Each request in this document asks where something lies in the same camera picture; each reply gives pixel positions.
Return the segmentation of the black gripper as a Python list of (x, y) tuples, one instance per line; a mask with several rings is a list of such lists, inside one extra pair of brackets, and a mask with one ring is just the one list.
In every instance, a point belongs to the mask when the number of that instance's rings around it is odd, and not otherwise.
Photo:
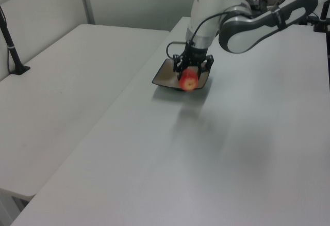
[(198, 78), (200, 78), (203, 73), (209, 73), (214, 63), (214, 58), (212, 55), (206, 54), (207, 49), (197, 49), (186, 42), (183, 60), (182, 56), (177, 54), (173, 55), (173, 72), (177, 74), (177, 79), (181, 79), (184, 68), (189, 66), (198, 67)]

